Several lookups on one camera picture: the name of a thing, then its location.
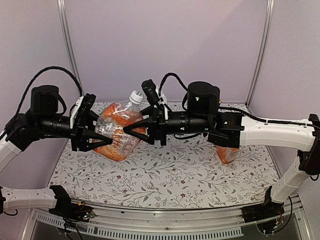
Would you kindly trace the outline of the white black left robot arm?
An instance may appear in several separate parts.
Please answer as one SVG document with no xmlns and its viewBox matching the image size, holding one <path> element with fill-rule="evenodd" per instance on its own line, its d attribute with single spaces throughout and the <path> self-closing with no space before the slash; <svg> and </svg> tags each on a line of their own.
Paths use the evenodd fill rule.
<svg viewBox="0 0 320 240">
<path fill-rule="evenodd" d="M 95 132 L 98 115 L 91 108 L 95 95 L 80 96 L 70 116 L 63 111 L 66 104 L 54 85 L 41 85 L 31 90 L 30 108 L 18 113 L 0 135 L 0 169 L 25 151 L 33 142 L 42 139 L 69 139 L 75 152 L 88 152 L 112 144 L 112 139 Z M 85 202 L 73 203 L 61 185 L 42 189 L 0 188 L 0 212 L 15 216 L 20 209 L 48 209 L 49 213 L 75 222 L 87 222 L 94 217 L 92 207 Z"/>
</svg>

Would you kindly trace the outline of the large orange-label plastic bottle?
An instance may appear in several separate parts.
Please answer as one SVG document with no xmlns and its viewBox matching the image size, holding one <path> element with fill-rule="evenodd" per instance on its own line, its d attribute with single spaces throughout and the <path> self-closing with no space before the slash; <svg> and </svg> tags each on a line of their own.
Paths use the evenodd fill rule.
<svg viewBox="0 0 320 240">
<path fill-rule="evenodd" d="M 111 103 L 98 118 L 95 132 L 112 139 L 112 144 L 97 147 L 94 151 L 116 162 L 126 159 L 141 140 L 125 133 L 124 127 L 142 119 L 138 104 L 130 100 Z"/>
</svg>

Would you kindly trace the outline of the white bottle cap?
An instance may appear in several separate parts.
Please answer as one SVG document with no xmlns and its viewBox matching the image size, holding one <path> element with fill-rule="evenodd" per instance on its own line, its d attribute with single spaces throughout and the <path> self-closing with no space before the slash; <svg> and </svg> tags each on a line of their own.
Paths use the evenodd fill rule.
<svg viewBox="0 0 320 240">
<path fill-rule="evenodd" d="M 129 100 L 136 105 L 140 105 L 143 99 L 144 95 L 137 90 L 133 90 L 129 96 Z"/>
</svg>

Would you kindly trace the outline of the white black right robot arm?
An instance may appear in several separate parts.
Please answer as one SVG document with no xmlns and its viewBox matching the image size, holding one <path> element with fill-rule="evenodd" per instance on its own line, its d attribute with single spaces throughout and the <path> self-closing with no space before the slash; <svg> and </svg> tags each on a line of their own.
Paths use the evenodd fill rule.
<svg viewBox="0 0 320 240">
<path fill-rule="evenodd" d="M 220 90 L 207 82 L 188 85 L 183 104 L 185 111 L 168 111 L 161 87 L 152 80 L 141 85 L 149 106 L 143 120 L 123 130 L 148 144 L 165 145 L 168 135 L 202 134 L 219 147 L 273 146 L 297 150 L 291 167 L 279 181 L 268 187 L 264 201 L 243 207 L 245 222 L 255 222 L 284 213 L 286 199 L 309 177 L 320 173 L 320 120 L 311 114 L 302 120 L 278 120 L 253 116 L 243 110 L 222 107 Z"/>
</svg>

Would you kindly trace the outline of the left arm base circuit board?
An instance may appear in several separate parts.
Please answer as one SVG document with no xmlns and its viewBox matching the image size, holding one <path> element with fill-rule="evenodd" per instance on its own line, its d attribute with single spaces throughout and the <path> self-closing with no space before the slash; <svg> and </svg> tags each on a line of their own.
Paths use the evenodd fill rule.
<svg viewBox="0 0 320 240">
<path fill-rule="evenodd" d="M 78 203 L 72 203 L 71 206 L 71 215 L 70 218 L 75 221 L 85 221 L 88 222 L 89 219 L 92 219 L 95 217 L 95 213 L 93 211 L 93 208 L 85 201 L 80 201 Z"/>
</svg>

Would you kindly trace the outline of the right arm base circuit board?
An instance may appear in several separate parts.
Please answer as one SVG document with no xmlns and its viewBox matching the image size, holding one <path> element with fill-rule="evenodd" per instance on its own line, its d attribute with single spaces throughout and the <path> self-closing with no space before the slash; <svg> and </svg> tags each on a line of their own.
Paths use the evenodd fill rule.
<svg viewBox="0 0 320 240">
<path fill-rule="evenodd" d="M 280 215 L 279 217 L 275 217 L 272 220 L 260 222 L 256 225 L 258 231 L 267 236 L 275 233 L 280 224 L 284 223 L 284 217 Z"/>
</svg>

